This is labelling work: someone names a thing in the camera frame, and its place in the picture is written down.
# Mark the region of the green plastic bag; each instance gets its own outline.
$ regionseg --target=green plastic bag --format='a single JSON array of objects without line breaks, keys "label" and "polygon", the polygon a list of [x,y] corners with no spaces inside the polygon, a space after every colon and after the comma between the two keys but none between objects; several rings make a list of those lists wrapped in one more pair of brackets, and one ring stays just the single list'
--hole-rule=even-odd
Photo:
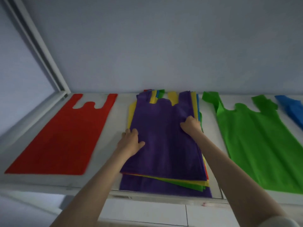
[{"label": "green plastic bag", "polygon": [[261,187],[303,194],[303,148],[282,123],[278,106],[264,95],[252,97],[260,112],[236,103],[227,110],[217,92],[202,99],[214,105],[230,158]]}]

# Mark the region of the finger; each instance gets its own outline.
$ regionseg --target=finger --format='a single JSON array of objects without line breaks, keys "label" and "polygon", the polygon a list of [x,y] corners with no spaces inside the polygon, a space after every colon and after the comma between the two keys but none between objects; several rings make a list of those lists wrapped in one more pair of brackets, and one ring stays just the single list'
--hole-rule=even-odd
[{"label": "finger", "polygon": [[144,145],[145,145],[144,141],[139,142],[139,149],[141,149],[142,147],[144,147]]},{"label": "finger", "polygon": [[134,128],[134,129],[132,130],[132,133],[134,133],[134,134],[136,134],[136,135],[139,134],[139,133],[138,133],[138,130],[137,130],[136,128]]}]

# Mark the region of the stack of bags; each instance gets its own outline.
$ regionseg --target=stack of bags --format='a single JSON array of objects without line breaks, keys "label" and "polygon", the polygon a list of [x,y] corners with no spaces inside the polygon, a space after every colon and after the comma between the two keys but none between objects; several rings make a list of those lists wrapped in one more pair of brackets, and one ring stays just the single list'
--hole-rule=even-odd
[{"label": "stack of bags", "polygon": [[129,108],[128,128],[145,146],[121,169],[120,190],[211,197],[205,160],[195,141],[180,127],[188,116],[201,121],[198,95],[164,90],[137,95]]}]

